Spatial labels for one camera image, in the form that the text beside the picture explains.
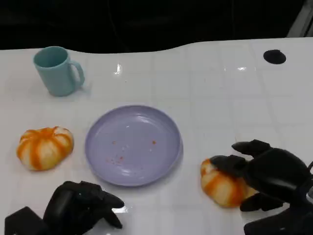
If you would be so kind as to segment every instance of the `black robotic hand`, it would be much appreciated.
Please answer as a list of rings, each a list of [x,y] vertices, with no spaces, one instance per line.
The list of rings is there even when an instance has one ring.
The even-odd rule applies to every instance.
[[[54,191],[43,220],[25,207],[6,218],[5,235],[82,235],[101,218],[122,228],[112,208],[123,206],[121,199],[99,185],[66,181]]]
[[[220,171],[234,177],[243,177],[259,193],[241,204],[241,211],[268,211],[290,207],[282,213],[245,225],[246,235],[312,235],[313,234],[313,176],[298,157],[272,148],[268,143],[253,140],[238,142],[232,147],[253,159],[214,156],[211,163]]]

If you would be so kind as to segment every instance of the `white table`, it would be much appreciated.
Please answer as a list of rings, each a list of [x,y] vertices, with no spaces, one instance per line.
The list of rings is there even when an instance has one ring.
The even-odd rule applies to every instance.
[[[269,49],[285,53],[286,63],[266,62],[263,53]],[[311,38],[206,42],[151,53],[71,51],[86,82],[64,98],[47,93],[32,64],[36,51],[0,51],[1,226],[8,214],[26,205],[43,216],[58,185],[84,180],[126,203],[116,211],[122,230],[102,222],[89,234],[242,235],[244,223],[268,213],[242,214],[216,206],[200,187],[202,160],[231,154],[233,143],[252,139],[288,149],[306,164],[313,160]],[[85,159],[84,141],[93,122],[126,104],[165,111],[182,134],[181,165],[148,187],[100,182]],[[21,134],[56,125],[74,134],[72,155],[53,170],[29,172],[15,153]]]

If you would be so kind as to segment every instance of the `pumpkin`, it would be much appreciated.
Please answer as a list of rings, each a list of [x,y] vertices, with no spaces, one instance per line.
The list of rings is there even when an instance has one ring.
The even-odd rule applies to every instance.
[[[30,170],[47,170],[68,156],[74,147],[72,133],[62,127],[27,130],[20,139],[16,154]]]
[[[217,170],[206,159],[201,164],[202,190],[222,207],[238,207],[246,198],[255,193],[243,178],[234,178]]]

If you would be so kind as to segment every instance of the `purple plate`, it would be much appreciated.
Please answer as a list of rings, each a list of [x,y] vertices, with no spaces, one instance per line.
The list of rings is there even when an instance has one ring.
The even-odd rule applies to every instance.
[[[115,185],[140,186],[167,174],[182,156],[176,124],[147,106],[104,114],[89,130],[85,152],[92,171]]]

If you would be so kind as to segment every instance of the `mug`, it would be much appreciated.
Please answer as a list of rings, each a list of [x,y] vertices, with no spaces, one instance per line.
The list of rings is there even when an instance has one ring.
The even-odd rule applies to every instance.
[[[85,81],[84,72],[79,63],[71,61],[63,47],[46,47],[34,56],[35,67],[51,95],[66,96],[81,87]],[[79,82],[72,70],[75,66]]]

